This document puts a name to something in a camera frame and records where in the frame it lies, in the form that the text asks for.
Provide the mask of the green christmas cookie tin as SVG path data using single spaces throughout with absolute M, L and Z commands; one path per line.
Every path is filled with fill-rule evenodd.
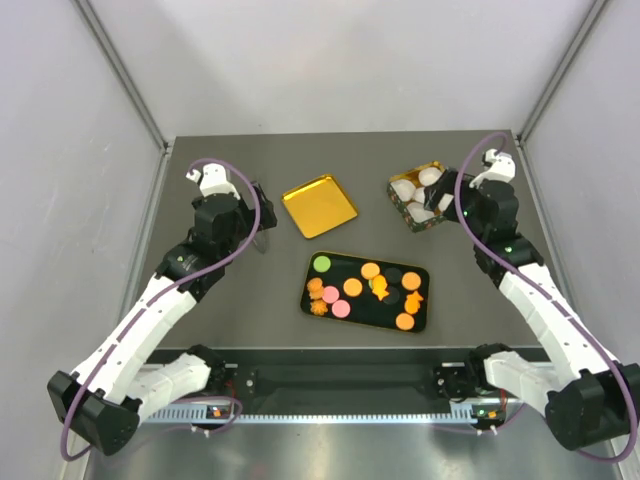
M 453 202 L 453 195 L 445 193 L 433 211 L 426 210 L 426 194 L 446 168 L 434 161 L 392 176 L 386 187 L 387 195 L 412 233 L 420 233 L 445 221 L 443 213 Z

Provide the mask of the metal tongs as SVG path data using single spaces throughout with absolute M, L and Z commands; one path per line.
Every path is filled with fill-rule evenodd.
M 267 231 L 257 232 L 253 239 L 253 245 L 260 254 L 265 254 L 269 248 Z

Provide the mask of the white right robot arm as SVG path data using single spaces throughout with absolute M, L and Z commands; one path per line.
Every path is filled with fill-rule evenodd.
M 588 331 L 556 287 L 544 259 L 518 231 L 512 157 L 495 149 L 471 178 L 455 169 L 419 173 L 426 211 L 457 222 L 474 244 L 476 263 L 516 308 L 551 366 L 539 368 L 503 344 L 476 348 L 465 362 L 467 384 L 487 396 L 505 390 L 536 410 L 570 451 L 639 430 L 639 367 L 621 364 Z

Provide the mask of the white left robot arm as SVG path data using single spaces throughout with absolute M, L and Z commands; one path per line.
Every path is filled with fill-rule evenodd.
M 226 387 L 223 361 L 202 345 L 149 374 L 141 369 L 255 236 L 276 227 L 277 217 L 261 185 L 224 161 L 196 160 L 186 177 L 199 195 L 192 202 L 194 223 L 185 239 L 165 253 L 140 298 L 102 344 L 47 384 L 62 423 L 59 449 L 67 462 L 87 453 L 70 452 L 71 434 L 111 456 L 158 411 L 190 394 L 212 397 Z

